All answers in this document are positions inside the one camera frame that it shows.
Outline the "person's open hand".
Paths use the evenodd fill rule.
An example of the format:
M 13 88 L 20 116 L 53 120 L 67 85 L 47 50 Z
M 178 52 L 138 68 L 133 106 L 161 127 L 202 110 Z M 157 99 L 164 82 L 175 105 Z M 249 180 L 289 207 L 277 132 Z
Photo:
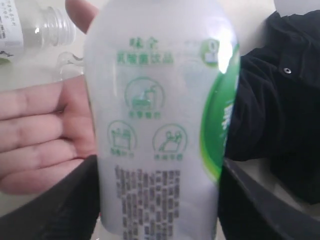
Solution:
M 43 193 L 96 152 L 83 75 L 0 94 L 2 193 Z

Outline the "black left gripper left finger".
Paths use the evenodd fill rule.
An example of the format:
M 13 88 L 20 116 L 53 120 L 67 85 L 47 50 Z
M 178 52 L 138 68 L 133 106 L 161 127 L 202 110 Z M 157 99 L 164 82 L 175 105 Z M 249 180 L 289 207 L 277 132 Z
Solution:
M 97 157 L 87 157 L 64 179 L 0 218 L 2 240 L 89 240 L 100 213 Z

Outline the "black sleeved forearm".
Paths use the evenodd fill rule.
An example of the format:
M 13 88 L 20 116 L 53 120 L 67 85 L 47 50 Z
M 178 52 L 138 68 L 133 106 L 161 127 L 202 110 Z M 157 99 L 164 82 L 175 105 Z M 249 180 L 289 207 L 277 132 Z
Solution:
M 225 156 L 266 158 L 298 198 L 320 201 L 320 12 L 266 21 L 266 43 L 240 59 Z

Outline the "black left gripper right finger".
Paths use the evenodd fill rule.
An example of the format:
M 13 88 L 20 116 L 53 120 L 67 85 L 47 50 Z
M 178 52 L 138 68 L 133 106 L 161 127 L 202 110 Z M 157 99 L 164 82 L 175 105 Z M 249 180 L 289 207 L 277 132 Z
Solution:
M 227 240 L 318 240 L 320 222 L 294 209 L 226 159 L 218 219 Z

